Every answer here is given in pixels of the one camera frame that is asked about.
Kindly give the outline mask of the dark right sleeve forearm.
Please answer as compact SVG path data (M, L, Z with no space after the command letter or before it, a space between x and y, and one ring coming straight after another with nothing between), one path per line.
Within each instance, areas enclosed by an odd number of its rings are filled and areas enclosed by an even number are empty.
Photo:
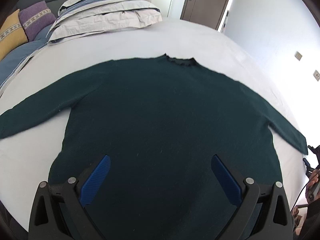
M320 200L316 200L308 205L306 219L298 239L319 240L320 238Z

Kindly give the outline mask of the right hand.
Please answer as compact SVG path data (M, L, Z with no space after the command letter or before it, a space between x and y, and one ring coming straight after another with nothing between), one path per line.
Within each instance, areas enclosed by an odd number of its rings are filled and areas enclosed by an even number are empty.
M297 230L299 230L299 224L301 223L303 217L299 214L299 208L297 206L295 206L292 209L291 215L292 215L293 222L294 222L293 235L298 236L299 233L297 233Z

